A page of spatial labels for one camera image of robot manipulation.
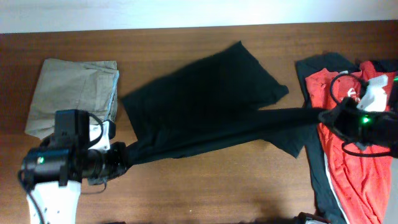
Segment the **black shorts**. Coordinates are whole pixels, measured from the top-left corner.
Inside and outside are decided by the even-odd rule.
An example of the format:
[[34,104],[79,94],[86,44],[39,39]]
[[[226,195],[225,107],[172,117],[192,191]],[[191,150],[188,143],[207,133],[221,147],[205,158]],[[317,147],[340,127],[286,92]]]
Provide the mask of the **black shorts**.
[[297,156],[318,109],[274,110],[289,92],[237,42],[122,98],[137,141],[127,166],[265,140]]

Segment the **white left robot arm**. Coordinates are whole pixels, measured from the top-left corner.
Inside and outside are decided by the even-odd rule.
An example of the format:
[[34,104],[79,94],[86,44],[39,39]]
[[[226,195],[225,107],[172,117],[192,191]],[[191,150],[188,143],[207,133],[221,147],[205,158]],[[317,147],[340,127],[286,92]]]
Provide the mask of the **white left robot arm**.
[[55,113],[55,131],[22,161],[18,181],[26,192],[31,223],[75,223],[83,179],[106,185],[126,172],[112,144],[116,125],[83,110]]

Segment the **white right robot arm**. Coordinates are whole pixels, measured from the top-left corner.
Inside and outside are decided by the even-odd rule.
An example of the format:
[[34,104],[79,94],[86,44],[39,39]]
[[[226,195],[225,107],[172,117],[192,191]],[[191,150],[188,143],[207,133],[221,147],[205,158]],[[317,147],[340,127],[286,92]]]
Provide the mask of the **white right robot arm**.
[[353,77],[323,70],[306,79],[314,107],[333,110],[318,126],[333,190],[349,223],[382,223],[391,192],[391,148],[397,116],[386,105],[391,73],[366,78],[360,96]]

